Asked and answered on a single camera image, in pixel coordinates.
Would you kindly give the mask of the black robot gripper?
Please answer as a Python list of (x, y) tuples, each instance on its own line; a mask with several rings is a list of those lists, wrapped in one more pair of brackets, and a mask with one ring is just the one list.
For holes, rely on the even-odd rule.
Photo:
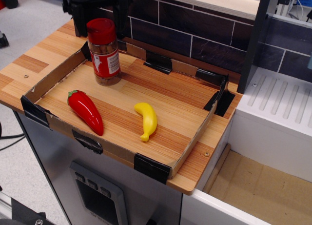
[(71, 14), (76, 27), (86, 27), (85, 8), (112, 7), (117, 37), (123, 38), (128, 10), (133, 0), (62, 0), (64, 13)]

